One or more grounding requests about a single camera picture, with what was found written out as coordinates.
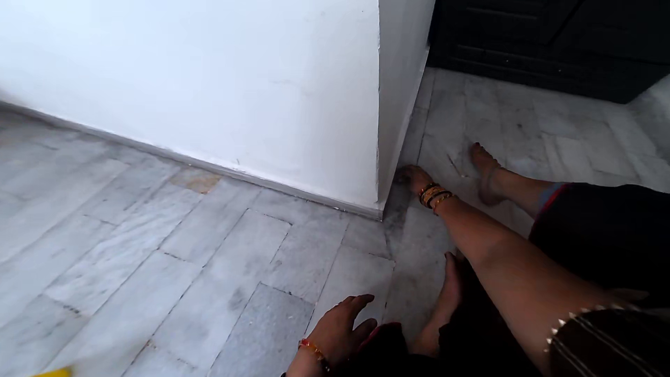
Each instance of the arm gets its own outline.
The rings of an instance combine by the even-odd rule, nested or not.
[[[436,213],[531,361],[549,374],[546,338],[558,319],[615,299],[549,259],[503,224],[454,197]]]

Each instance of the white wall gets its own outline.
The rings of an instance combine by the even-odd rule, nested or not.
[[[419,90],[435,0],[379,0],[379,199],[391,189]]]
[[[378,40],[377,0],[4,0],[0,101],[374,207]]]

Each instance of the dark cabinet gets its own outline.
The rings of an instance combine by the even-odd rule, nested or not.
[[[670,2],[438,0],[429,65],[627,103],[670,73]]]

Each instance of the leg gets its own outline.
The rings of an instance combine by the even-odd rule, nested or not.
[[[500,167],[479,143],[472,144],[470,157],[482,177],[479,196],[484,204],[495,205],[508,199],[536,218],[543,203],[542,193],[550,189],[554,182],[526,178]]]
[[[444,267],[444,285],[435,304],[433,315],[410,348],[410,352],[413,354],[426,355],[431,358],[439,356],[440,327],[449,323],[460,302],[460,283],[456,262],[449,252],[444,254],[444,257],[447,259],[447,264]]]

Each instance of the bracelet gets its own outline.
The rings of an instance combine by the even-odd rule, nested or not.
[[[437,185],[438,185],[437,183],[431,182],[431,183],[427,184],[424,188],[422,188],[421,191],[419,191],[419,200],[421,200],[421,196],[423,195],[423,193],[425,193],[425,191],[427,189],[432,189],[433,187],[435,187]]]
[[[439,198],[438,201],[436,201],[435,204],[433,205],[433,213],[435,213],[435,216],[438,216],[438,213],[436,212],[436,209],[438,209],[438,205],[440,205],[440,203],[442,203],[442,201],[444,201],[445,199],[449,199],[449,198],[453,198],[453,197],[455,197],[455,195],[454,195],[452,192],[450,192],[450,191],[445,191],[444,193],[446,193],[446,195],[444,195],[443,197]]]
[[[314,354],[316,355],[316,360],[319,362],[319,365],[321,365],[321,369],[323,369],[325,375],[329,376],[330,375],[330,363],[328,363],[328,360],[326,360],[326,357],[324,354],[321,352],[321,350],[314,345],[314,343],[310,342],[307,340],[307,338],[303,338],[298,344],[297,348],[300,349],[300,347],[307,347],[309,348]]]
[[[430,201],[430,199],[427,199],[427,198],[431,198],[431,199],[432,199],[432,198],[435,197],[435,195],[437,195],[437,193],[439,193],[440,191],[444,191],[444,187],[442,187],[442,186],[435,186],[435,187],[431,187],[431,188],[427,189],[427,190],[420,196],[420,198],[419,198],[419,203],[421,203],[421,205],[423,205],[423,206],[426,207],[426,208],[430,208],[430,206],[428,205],[428,202]]]

